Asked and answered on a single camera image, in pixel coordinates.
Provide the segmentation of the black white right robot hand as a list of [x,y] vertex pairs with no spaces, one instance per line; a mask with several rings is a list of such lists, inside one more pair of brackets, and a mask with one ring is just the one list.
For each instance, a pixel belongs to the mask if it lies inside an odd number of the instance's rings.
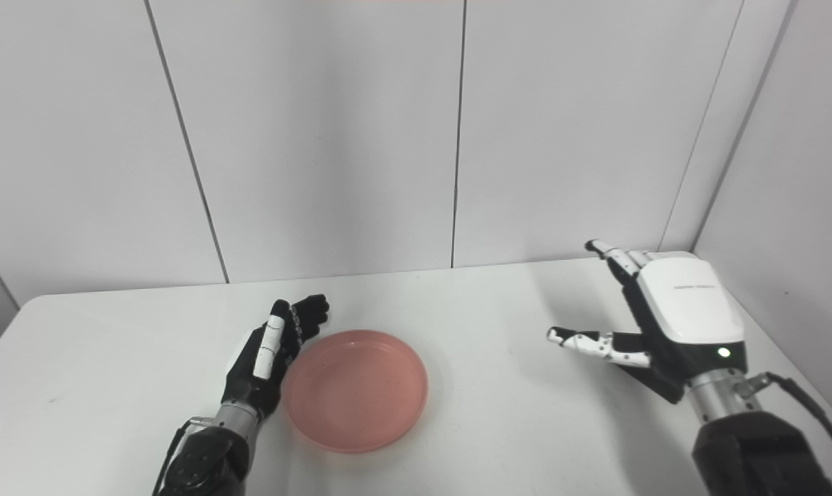
[[708,261],[626,251],[599,239],[584,246],[605,261],[621,286],[638,332],[551,327],[548,342],[627,369],[672,404],[700,375],[749,370],[745,325]]

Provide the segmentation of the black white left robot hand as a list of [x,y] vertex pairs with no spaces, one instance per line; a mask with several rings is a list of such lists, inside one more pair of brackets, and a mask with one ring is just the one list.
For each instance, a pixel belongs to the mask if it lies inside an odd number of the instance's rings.
[[275,301],[265,323],[250,333],[231,365],[221,402],[244,404],[256,411],[259,420],[274,414],[288,368],[304,344],[319,335],[329,314],[324,294],[293,304]]

